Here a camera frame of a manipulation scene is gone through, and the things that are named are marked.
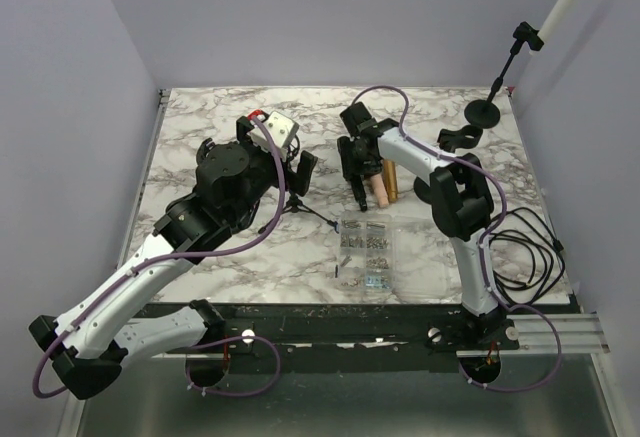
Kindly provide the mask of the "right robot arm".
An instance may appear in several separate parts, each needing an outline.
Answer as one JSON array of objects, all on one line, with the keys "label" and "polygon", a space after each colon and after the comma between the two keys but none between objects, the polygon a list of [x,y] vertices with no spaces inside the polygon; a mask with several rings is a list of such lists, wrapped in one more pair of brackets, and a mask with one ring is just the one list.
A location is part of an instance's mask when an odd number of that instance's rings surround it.
[{"label": "right robot arm", "polygon": [[361,211],[367,210],[363,179],[382,171],[390,160],[416,177],[414,192],[431,207],[436,227],[450,239],[462,284],[464,320],[460,336],[480,349],[496,337],[504,312],[494,295],[495,280],[486,231],[494,202],[478,158],[457,157],[439,148],[412,142],[391,118],[378,121],[356,102],[340,113],[348,134],[337,140],[344,179]]}]

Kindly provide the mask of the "black microphone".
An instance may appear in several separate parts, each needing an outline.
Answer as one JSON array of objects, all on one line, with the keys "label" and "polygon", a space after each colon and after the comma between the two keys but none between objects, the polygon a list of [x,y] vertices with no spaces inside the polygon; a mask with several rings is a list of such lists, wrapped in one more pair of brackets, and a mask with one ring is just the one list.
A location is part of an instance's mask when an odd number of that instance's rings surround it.
[{"label": "black microphone", "polygon": [[367,196],[362,178],[359,175],[351,178],[351,188],[360,211],[366,212],[368,210]]}]

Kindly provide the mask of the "black tripod mic stand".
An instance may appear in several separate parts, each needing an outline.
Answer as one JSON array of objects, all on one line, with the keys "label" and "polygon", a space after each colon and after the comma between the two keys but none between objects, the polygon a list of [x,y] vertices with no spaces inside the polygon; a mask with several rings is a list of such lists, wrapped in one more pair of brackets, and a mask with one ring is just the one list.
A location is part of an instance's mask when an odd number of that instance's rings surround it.
[{"label": "black tripod mic stand", "polygon": [[303,203],[301,197],[293,191],[289,192],[289,198],[287,199],[281,215],[284,216],[286,214],[308,214],[319,218],[325,224],[327,224],[334,232],[338,232],[338,224],[336,221],[331,220],[319,212],[311,209],[309,206]]}]

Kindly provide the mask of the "gold microphone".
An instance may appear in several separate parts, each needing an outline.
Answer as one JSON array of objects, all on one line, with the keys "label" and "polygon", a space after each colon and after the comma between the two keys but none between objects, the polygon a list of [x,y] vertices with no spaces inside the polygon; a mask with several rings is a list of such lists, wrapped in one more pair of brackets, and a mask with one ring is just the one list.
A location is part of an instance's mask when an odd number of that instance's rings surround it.
[{"label": "gold microphone", "polygon": [[398,182],[396,164],[391,160],[383,160],[383,181],[389,202],[395,203],[398,200]]}]

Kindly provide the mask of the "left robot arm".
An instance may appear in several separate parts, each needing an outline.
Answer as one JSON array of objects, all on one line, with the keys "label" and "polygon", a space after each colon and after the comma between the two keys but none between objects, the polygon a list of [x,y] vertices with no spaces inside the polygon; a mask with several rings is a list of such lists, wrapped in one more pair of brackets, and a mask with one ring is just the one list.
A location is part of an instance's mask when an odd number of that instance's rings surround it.
[{"label": "left robot arm", "polygon": [[237,119],[234,140],[202,142],[193,190],[167,205],[129,260],[70,310],[57,317],[41,315],[30,324],[29,332],[44,352],[32,380],[36,397],[55,395],[40,387],[46,365],[63,391],[87,400],[134,362],[178,349],[223,348],[224,319],[205,300],[191,301],[163,317],[134,317],[160,290],[204,259],[233,255],[262,242],[273,223],[247,244],[223,247],[252,225],[270,188],[279,192],[278,213],[287,192],[308,191],[317,159],[302,150],[298,129],[297,122],[279,112],[256,110]]}]

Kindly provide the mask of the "pink microphone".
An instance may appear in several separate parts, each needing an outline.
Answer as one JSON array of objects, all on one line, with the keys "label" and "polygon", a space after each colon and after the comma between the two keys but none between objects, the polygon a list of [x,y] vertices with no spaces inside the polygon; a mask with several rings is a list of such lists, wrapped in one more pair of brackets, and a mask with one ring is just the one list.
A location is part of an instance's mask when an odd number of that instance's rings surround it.
[{"label": "pink microphone", "polygon": [[389,197],[381,174],[373,175],[369,178],[370,186],[376,198],[379,208],[389,206]]}]

